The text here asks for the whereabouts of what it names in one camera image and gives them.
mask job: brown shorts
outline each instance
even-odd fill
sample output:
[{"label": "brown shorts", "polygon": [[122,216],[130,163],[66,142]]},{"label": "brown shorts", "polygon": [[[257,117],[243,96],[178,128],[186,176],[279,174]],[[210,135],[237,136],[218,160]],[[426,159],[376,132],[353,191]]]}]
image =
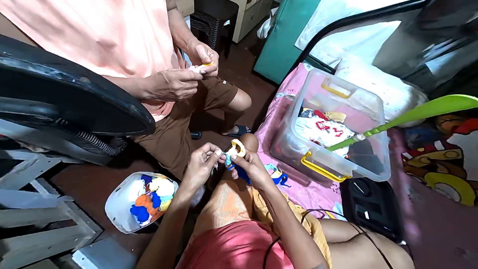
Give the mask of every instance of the brown shorts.
[{"label": "brown shorts", "polygon": [[237,92],[236,86],[220,78],[202,80],[192,98],[176,102],[171,113],[156,122],[153,134],[131,138],[182,180],[191,152],[195,150],[189,133],[191,115],[194,111],[225,108]]}]

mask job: hand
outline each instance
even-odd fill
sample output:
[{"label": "hand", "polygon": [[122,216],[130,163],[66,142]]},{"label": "hand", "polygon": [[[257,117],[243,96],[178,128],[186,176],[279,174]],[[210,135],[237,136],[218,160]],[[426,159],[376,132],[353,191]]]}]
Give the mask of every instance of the hand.
[{"label": "hand", "polygon": [[196,192],[207,181],[212,168],[217,168],[217,162],[224,163],[225,160],[226,156],[218,146],[204,144],[191,154],[181,185],[186,185]]},{"label": "hand", "polygon": [[[271,186],[275,187],[274,181],[266,171],[266,168],[264,168],[264,165],[261,159],[259,159],[259,155],[257,155],[257,153],[246,149],[246,155],[244,158],[237,155],[232,155],[231,160],[246,170],[252,186],[257,190],[264,190],[265,188]],[[235,169],[232,171],[232,177],[234,179],[238,178],[237,171]]]},{"label": "hand", "polygon": [[200,66],[213,62],[212,65],[202,68],[200,74],[203,74],[205,77],[217,77],[219,54],[208,45],[199,41],[193,42],[188,47],[189,49],[186,53],[193,65]]},{"label": "hand", "polygon": [[185,69],[167,69],[157,72],[143,83],[143,99],[180,101],[192,97],[197,92],[197,82],[201,74]]}]

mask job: white container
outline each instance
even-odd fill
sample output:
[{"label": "white container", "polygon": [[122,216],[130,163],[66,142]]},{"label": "white container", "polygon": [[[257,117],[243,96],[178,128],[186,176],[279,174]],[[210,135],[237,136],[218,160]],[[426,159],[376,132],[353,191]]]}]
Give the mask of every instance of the white container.
[{"label": "white container", "polygon": [[[131,194],[133,187],[133,182],[141,180],[141,175],[147,175],[152,177],[157,177],[161,174],[155,174],[152,172],[136,172],[132,173],[127,177],[108,197],[105,204],[106,216],[113,225],[121,232],[125,234],[130,234],[138,231],[141,228],[144,228],[147,225],[140,226],[140,222],[136,219],[136,216],[131,214],[130,208],[134,205],[135,200],[138,196],[134,197]],[[174,193],[178,189],[178,184],[173,181],[174,184]]]},{"label": "white container", "polygon": [[342,158],[295,131],[301,106],[321,112],[345,113],[344,125],[355,133],[385,124],[380,97],[319,69],[312,69],[281,121],[271,146],[273,157],[317,181],[324,181],[324,177],[337,182],[347,178],[367,177],[374,181],[390,178],[386,132],[351,145],[348,159]]}]

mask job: yellow handle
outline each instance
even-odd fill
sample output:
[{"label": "yellow handle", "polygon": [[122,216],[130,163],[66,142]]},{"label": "yellow handle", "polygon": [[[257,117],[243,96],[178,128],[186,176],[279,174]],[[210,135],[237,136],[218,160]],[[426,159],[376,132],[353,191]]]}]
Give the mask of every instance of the yellow handle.
[{"label": "yellow handle", "polygon": [[329,85],[330,85],[330,82],[329,82],[329,80],[326,78],[326,79],[324,80],[324,82],[322,82],[322,85],[321,85],[321,86],[322,86],[322,88],[323,88],[324,90],[326,90],[326,91],[328,91],[328,92],[330,92],[330,93],[333,93],[333,94],[335,94],[335,95],[337,95],[338,97],[341,97],[341,98],[343,98],[343,99],[348,99],[348,98],[350,98],[350,97],[352,96],[352,94],[355,92],[355,91],[354,91],[354,92],[351,92],[351,91],[347,90],[347,91],[349,92],[349,94],[346,95],[345,93],[343,93],[343,92],[341,92],[341,91],[339,91],[339,90],[336,90],[336,89],[330,87]]},{"label": "yellow handle", "polygon": [[336,181],[336,182],[343,182],[344,180],[349,179],[349,178],[352,177],[352,176],[342,176],[342,177],[339,178],[338,176],[336,176],[336,175],[332,174],[331,172],[323,169],[322,167],[317,166],[316,164],[313,164],[313,163],[309,162],[308,160],[306,160],[306,158],[311,156],[311,155],[312,155],[312,152],[307,151],[307,153],[302,157],[300,162],[303,165],[307,166],[308,168],[312,169],[313,171],[325,176],[326,178],[331,179],[331,180]]}]

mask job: foot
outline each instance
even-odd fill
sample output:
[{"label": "foot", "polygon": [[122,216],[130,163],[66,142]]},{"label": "foot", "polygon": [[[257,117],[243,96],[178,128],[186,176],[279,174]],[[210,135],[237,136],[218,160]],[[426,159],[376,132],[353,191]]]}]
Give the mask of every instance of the foot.
[{"label": "foot", "polygon": [[249,134],[250,132],[251,132],[251,130],[247,126],[234,125],[234,127],[232,127],[229,130],[222,130],[221,134],[226,135],[226,136],[239,138],[241,135]]}]

